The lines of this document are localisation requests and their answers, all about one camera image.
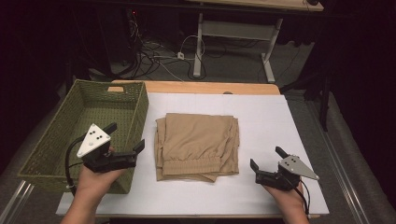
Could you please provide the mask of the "person's right hand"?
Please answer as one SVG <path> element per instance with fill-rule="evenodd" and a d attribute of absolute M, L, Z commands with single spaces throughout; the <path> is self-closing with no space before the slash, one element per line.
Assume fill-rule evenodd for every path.
<path fill-rule="evenodd" d="M 265 185 L 263 187 L 273 196 L 277 207 L 282 212 L 304 210 L 304 200 L 295 190 L 283 191 Z"/>

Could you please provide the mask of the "dark box-shaped equipment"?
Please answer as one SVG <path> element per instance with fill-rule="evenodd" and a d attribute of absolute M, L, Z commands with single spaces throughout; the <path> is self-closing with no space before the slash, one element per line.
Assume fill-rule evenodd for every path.
<path fill-rule="evenodd" d="M 113 65 L 128 71 L 134 65 L 135 49 L 131 43 L 125 10 L 119 7 L 74 6 L 72 18 L 83 58 L 105 74 L 120 74 Z"/>

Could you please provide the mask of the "green woven basket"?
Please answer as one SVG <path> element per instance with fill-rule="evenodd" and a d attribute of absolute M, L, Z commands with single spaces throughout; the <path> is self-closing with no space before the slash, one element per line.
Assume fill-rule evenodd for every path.
<path fill-rule="evenodd" d="M 73 142 L 92 124 L 104 128 L 115 122 L 110 145 L 129 152 L 142 139 L 148 109 L 143 82 L 76 80 L 18 177 L 47 191 L 67 192 L 64 162 Z"/>

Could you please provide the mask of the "black metal stand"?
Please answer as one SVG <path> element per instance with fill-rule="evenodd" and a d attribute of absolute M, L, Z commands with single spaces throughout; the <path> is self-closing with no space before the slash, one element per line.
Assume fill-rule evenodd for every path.
<path fill-rule="evenodd" d="M 291 82 L 279 89 L 281 93 L 290 90 L 304 90 L 304 99 L 306 101 L 315 101 L 319 99 L 318 121 L 324 132 L 328 131 L 327 115 L 329 109 L 331 78 L 321 73 L 312 73 L 304 77 L 299 77 L 296 81 Z"/>

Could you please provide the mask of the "aluminium rail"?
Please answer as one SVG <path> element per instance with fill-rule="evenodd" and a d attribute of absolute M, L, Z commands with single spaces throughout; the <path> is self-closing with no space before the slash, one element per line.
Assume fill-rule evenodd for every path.
<path fill-rule="evenodd" d="M 321 123 L 318 120 L 318 110 L 316 109 L 315 104 L 313 102 L 307 102 L 307 107 L 311 116 L 314 118 L 314 122 L 316 123 L 318 131 L 320 132 L 321 137 L 326 145 L 325 149 L 330 157 L 332 171 L 336 176 L 337 184 L 343 193 L 343 196 L 356 224 L 371 224 L 361 205 L 358 192 L 354 188 L 350 178 L 347 175 L 346 169 L 335 150 L 329 133 L 324 131 Z"/>
<path fill-rule="evenodd" d="M 35 186 L 22 180 L 0 215 L 0 224 L 15 224 Z"/>

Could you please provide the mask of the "white-framed wooden desk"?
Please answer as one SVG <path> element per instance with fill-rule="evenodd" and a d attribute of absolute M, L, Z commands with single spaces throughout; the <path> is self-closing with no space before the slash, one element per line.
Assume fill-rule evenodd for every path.
<path fill-rule="evenodd" d="M 252 7 L 253 9 L 274 9 L 280 12 L 321 12 L 324 6 L 319 0 L 189 0 L 198 2 L 201 7 L 209 4 L 234 7 Z M 253 24 L 251 22 L 226 21 L 224 19 L 215 19 L 211 21 L 205 18 L 203 13 L 199 14 L 197 28 L 197 44 L 194 54 L 193 76 L 195 78 L 202 76 L 204 64 L 202 62 L 205 54 L 204 36 L 239 38 L 248 40 L 260 40 L 267 43 L 264 48 L 265 52 L 261 54 L 262 68 L 269 83 L 275 83 L 270 57 L 276 45 L 276 40 L 283 23 L 283 17 L 276 19 L 270 24 Z"/>

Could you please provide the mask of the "person's left hand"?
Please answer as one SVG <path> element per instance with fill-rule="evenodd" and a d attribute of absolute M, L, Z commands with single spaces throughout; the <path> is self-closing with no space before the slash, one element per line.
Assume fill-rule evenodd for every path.
<path fill-rule="evenodd" d="M 75 197 L 102 198 L 109 191 L 111 185 L 125 172 L 125 169 L 120 169 L 107 173 L 95 173 L 83 165 L 79 172 Z"/>

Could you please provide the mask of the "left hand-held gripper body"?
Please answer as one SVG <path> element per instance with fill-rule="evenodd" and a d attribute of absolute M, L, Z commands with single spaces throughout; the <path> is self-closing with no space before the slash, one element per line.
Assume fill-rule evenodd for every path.
<path fill-rule="evenodd" d="M 96 124 L 92 124 L 85 134 L 80 145 L 77 157 L 82 159 L 84 165 L 95 173 L 128 169 L 136 166 L 136 156 L 131 152 L 111 152 L 110 134 L 106 134 Z"/>

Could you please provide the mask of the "tan pants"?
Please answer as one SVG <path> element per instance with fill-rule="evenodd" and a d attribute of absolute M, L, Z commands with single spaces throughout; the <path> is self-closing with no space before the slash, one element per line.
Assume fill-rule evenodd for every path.
<path fill-rule="evenodd" d="M 168 113 L 156 124 L 154 158 L 159 181 L 214 182 L 222 175 L 239 173 L 237 118 Z"/>

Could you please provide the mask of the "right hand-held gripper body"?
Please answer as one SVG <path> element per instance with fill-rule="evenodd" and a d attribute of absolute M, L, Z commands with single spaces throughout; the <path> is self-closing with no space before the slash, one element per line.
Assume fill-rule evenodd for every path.
<path fill-rule="evenodd" d="M 307 177 L 319 180 L 319 176 L 303 163 L 299 157 L 289 155 L 281 160 L 276 172 L 262 171 L 258 165 L 255 165 L 255 183 L 279 189 L 290 191 L 298 187 L 301 177 Z"/>

